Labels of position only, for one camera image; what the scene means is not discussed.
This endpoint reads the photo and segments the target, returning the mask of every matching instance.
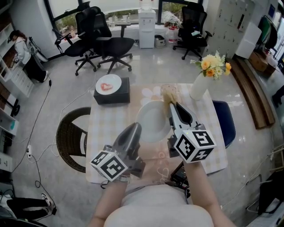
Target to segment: white bowl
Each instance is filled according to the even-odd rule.
[[[109,90],[103,90],[101,88],[102,84],[111,85],[112,88]],[[96,90],[98,93],[107,95],[116,92],[121,86],[121,78],[115,74],[107,74],[101,77],[96,83]]]
[[[141,139],[155,143],[165,138],[170,132],[170,122],[164,112],[163,101],[151,101],[141,107],[136,122],[141,124]]]

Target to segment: potted plant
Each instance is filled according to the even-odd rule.
[[[218,51],[216,51],[215,55],[207,55],[202,61],[191,60],[190,63],[195,63],[201,68],[201,72],[194,81],[189,93],[194,100],[202,99],[211,81],[219,80],[223,73],[229,75],[232,68],[230,63],[225,63],[225,55],[220,57]]]

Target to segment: office chair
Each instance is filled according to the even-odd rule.
[[[236,129],[233,121],[233,117],[230,111],[228,103],[224,101],[213,100],[213,105],[217,113],[217,117],[220,123],[221,131],[225,147],[229,147],[236,137]]]
[[[90,2],[83,3],[79,5],[77,9],[79,11],[83,11],[86,8],[89,8],[89,3]],[[84,58],[81,58],[75,61],[75,65],[78,65],[78,62],[82,62],[75,72],[75,75],[78,76],[79,75],[78,71],[82,68],[82,66],[86,62],[89,62],[94,68],[93,71],[96,72],[97,71],[96,66],[92,63],[91,59],[95,59],[97,57],[100,57],[101,55],[91,56],[94,54],[91,51],[92,44],[90,42],[90,39],[87,37],[87,35],[82,30],[82,21],[84,20],[85,15],[82,12],[78,12],[75,15],[75,18],[76,18],[76,23],[77,23],[78,37],[80,38],[80,40],[76,41],[75,43],[72,43],[72,41],[69,38],[70,33],[68,33],[67,35],[63,37],[58,38],[55,44],[57,45],[58,49],[62,53],[62,49],[60,48],[59,43],[61,42],[61,40],[66,39],[68,43],[70,43],[70,47],[68,47],[66,51],[64,52],[65,55],[70,56],[70,57],[78,57],[78,56],[82,57],[84,55]]]
[[[85,15],[85,19],[82,22],[83,30],[92,38],[91,42],[93,43],[94,51],[101,55],[103,59],[107,56],[112,57],[101,61],[97,67],[100,68],[101,64],[111,62],[111,66],[107,72],[107,74],[109,74],[114,64],[119,62],[128,66],[128,71],[131,71],[131,65],[121,60],[121,58],[127,56],[129,56],[130,59],[132,58],[132,54],[127,54],[127,52],[132,48],[134,40],[123,38],[124,29],[130,24],[118,24],[118,26],[122,26],[121,37],[112,38],[105,15],[101,12],[99,7],[87,8],[83,13]]]
[[[182,38],[182,41],[179,41],[178,45],[173,47],[173,50],[176,50],[177,47],[186,49],[182,60],[185,59],[189,51],[195,53],[201,60],[202,56],[196,50],[199,50],[200,47],[206,47],[208,36],[212,37],[209,31],[205,31],[205,38],[202,37],[203,24],[207,13],[204,12],[202,5],[194,2],[190,2],[187,6],[182,7],[181,10],[183,28],[180,28],[178,36]],[[191,33],[194,31],[199,31],[200,35],[192,36]]]

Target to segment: flower vase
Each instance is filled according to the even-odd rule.
[[[208,76],[204,76],[203,73],[200,73],[196,80],[194,81],[191,89],[190,89],[190,96],[194,100],[200,100],[202,99],[204,93],[208,89],[211,81],[213,78],[210,78]]]

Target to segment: woman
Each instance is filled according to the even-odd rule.
[[[185,163],[193,205],[166,184],[125,190],[124,179],[110,182],[89,227],[236,227],[223,213],[201,162]]]
[[[41,83],[44,82],[47,79],[48,71],[42,71],[29,52],[26,45],[27,37],[19,30],[14,30],[10,34],[10,40],[15,41],[15,50],[18,52],[18,60],[24,65],[28,76]]]

